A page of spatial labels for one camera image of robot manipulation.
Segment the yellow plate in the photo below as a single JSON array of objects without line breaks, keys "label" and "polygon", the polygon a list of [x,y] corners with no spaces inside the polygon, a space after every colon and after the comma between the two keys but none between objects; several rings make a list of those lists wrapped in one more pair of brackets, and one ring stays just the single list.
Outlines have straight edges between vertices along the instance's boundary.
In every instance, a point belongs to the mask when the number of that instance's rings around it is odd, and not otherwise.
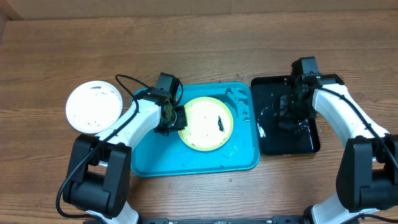
[{"label": "yellow plate", "polygon": [[222,101],[203,96],[190,100],[184,108],[187,126],[178,135],[188,147],[197,151],[213,151],[231,137],[233,115]]}]

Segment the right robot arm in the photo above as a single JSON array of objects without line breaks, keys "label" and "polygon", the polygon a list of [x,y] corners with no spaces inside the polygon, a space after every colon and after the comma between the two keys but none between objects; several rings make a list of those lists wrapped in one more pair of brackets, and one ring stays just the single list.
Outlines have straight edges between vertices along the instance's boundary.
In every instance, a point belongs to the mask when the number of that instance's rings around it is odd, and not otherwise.
[{"label": "right robot arm", "polygon": [[288,92],[275,103],[279,126],[296,128],[321,114],[344,146],[335,193],[307,209],[307,223],[380,220],[377,211],[397,206],[397,135],[375,123],[354,101],[339,76],[288,77]]}]

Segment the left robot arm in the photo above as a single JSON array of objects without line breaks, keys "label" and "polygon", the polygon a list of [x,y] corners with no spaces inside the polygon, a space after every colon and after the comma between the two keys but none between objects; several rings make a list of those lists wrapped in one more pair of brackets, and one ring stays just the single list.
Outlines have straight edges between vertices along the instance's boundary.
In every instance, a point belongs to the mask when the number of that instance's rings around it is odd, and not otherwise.
[{"label": "left robot arm", "polygon": [[127,202],[132,151],[150,131],[168,135],[187,126],[181,99],[175,90],[142,90],[132,96],[130,108],[108,129],[96,136],[78,136],[66,179],[57,193],[57,212],[74,217],[61,209],[64,201],[82,210],[77,218],[138,223],[139,214]]}]

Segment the white plate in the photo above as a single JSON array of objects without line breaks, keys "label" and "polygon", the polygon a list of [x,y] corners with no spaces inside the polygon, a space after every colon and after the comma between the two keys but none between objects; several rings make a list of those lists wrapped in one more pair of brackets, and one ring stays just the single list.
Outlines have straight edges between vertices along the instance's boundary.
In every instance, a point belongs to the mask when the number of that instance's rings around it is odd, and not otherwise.
[{"label": "white plate", "polygon": [[70,125],[81,133],[96,134],[112,126],[123,111],[118,89],[104,81],[90,81],[75,88],[65,105]]}]

